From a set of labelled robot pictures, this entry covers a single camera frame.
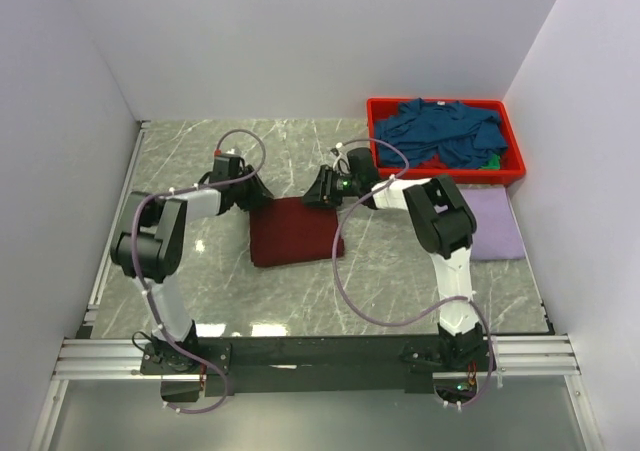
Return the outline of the dark red t-shirt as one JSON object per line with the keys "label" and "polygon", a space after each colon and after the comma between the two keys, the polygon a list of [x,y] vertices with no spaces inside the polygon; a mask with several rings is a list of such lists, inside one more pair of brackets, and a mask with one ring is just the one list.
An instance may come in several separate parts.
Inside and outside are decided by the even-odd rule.
{"label": "dark red t-shirt", "polygon": [[258,268],[330,259],[338,228],[335,209],[312,208],[299,197],[281,198],[249,212],[249,250]]}

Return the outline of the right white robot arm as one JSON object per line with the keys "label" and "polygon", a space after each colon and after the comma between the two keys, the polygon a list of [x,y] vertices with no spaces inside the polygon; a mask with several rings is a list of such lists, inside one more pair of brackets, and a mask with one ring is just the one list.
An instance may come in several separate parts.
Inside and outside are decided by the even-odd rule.
{"label": "right white robot arm", "polygon": [[485,341],[483,330],[488,326],[475,308],[470,259],[476,218],[449,175],[407,180],[403,168],[387,179],[380,177],[367,148],[355,148],[346,154],[347,167],[339,162],[322,165],[302,197],[308,207],[335,209],[346,197],[355,197],[357,205],[372,210],[397,210],[408,213],[414,233],[434,266],[440,300],[414,318],[401,322],[376,320],[350,300],[337,268],[337,245],[343,222],[334,234],[331,260],[336,288],[343,300],[360,318],[378,326],[397,328],[413,324],[433,311],[439,312],[438,345],[435,351],[417,352],[441,368],[460,370],[474,361]]}

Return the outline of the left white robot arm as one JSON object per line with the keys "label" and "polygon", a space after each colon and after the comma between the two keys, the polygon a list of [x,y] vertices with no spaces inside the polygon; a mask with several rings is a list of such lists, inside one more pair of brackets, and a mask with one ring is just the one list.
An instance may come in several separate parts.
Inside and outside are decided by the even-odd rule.
{"label": "left white robot arm", "polygon": [[149,361],[186,373],[203,363],[196,325],[179,290],[186,226],[233,207],[248,212],[274,201],[258,170],[241,156],[222,153],[212,170],[184,189],[129,194],[110,244],[110,259],[138,285],[152,317]]}

